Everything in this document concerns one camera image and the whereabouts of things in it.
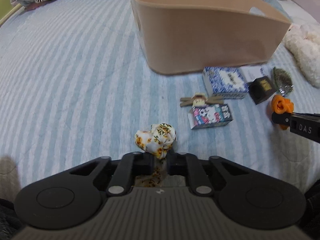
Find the beige plastic storage bin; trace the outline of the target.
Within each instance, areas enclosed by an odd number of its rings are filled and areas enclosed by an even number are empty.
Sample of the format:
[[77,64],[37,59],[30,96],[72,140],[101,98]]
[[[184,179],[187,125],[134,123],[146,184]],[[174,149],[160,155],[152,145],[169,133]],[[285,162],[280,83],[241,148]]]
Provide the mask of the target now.
[[131,0],[147,64],[163,75],[268,61],[291,21],[263,0]]

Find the white box with blue emblem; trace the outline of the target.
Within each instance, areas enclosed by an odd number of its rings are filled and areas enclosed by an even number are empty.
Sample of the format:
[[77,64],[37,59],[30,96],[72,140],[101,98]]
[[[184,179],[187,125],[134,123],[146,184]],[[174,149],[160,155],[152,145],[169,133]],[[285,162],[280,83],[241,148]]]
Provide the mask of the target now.
[[243,66],[240,67],[240,72],[246,83],[251,83],[255,79],[267,76],[265,70],[261,66]]

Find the white fluffy plush toy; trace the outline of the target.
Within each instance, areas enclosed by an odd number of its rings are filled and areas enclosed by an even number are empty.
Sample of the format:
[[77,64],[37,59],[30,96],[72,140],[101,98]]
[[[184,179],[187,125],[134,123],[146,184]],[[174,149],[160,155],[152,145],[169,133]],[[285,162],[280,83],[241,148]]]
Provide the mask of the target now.
[[292,24],[283,42],[307,81],[319,88],[319,24]]

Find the yellow floral white scrunchie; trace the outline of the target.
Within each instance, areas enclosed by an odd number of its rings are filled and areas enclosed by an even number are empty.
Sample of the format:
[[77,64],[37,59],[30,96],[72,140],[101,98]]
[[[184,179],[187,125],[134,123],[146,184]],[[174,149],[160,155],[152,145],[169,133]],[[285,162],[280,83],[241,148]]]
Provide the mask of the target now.
[[152,174],[137,176],[136,186],[159,187],[167,176],[167,154],[174,148],[177,135],[176,130],[166,123],[152,124],[150,131],[138,130],[135,134],[135,143],[138,148],[153,155],[156,160]]

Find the cartoon cat printed box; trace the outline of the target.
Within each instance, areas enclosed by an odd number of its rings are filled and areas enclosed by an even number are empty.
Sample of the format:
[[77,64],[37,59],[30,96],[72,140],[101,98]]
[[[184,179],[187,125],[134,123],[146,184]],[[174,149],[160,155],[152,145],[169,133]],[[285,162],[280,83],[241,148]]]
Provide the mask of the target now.
[[226,126],[233,121],[227,104],[192,107],[188,113],[190,129]]

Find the black box with gold character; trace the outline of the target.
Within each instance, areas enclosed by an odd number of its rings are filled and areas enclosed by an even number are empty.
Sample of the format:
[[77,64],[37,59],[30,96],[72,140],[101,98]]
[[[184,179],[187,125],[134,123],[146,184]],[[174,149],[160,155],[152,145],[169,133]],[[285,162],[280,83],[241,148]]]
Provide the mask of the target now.
[[249,95],[256,105],[269,99],[277,90],[268,76],[255,79],[248,87]]

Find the wooden doll hair clip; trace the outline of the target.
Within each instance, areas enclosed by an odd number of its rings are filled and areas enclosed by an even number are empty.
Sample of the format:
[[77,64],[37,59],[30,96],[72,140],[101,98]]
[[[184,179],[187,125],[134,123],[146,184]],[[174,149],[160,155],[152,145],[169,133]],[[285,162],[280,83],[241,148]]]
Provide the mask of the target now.
[[224,99],[221,96],[207,97],[203,93],[196,93],[192,97],[180,98],[180,106],[202,107],[206,105],[223,104]]

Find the blue white porcelain-pattern box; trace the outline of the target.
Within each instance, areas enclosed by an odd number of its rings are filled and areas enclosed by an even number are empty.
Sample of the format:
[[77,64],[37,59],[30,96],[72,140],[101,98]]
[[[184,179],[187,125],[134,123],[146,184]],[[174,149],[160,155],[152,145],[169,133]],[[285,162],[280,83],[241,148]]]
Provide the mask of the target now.
[[248,84],[239,68],[205,67],[202,78],[209,97],[243,99],[248,94]]

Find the blue striped bed sheet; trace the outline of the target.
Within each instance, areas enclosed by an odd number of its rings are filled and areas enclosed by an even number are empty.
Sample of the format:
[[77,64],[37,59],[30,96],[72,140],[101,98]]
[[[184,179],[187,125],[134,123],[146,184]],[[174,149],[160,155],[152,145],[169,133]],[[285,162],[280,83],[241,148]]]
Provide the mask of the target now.
[[219,155],[306,191],[319,179],[319,144],[274,126],[268,102],[228,102],[233,121],[192,130],[183,96],[201,74],[153,72],[130,0],[57,0],[1,27],[1,197],[100,156],[137,150],[134,135],[171,124],[177,152]]

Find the clear bag of dried herbs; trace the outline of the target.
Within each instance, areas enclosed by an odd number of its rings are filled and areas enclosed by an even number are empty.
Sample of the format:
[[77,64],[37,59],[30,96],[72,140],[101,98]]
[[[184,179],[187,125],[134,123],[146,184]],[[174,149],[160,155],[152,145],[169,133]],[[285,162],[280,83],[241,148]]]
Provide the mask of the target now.
[[272,76],[281,96],[286,97],[293,91],[293,82],[289,72],[282,68],[273,67]]

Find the orange plush carrot toy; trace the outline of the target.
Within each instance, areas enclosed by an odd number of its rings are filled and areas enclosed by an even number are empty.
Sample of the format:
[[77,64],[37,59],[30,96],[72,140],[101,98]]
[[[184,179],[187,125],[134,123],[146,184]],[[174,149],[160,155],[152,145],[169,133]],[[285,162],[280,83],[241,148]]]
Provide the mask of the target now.
[[294,103],[283,96],[276,94],[271,101],[271,120],[278,124],[282,130],[287,130],[290,126],[291,115],[294,110]]

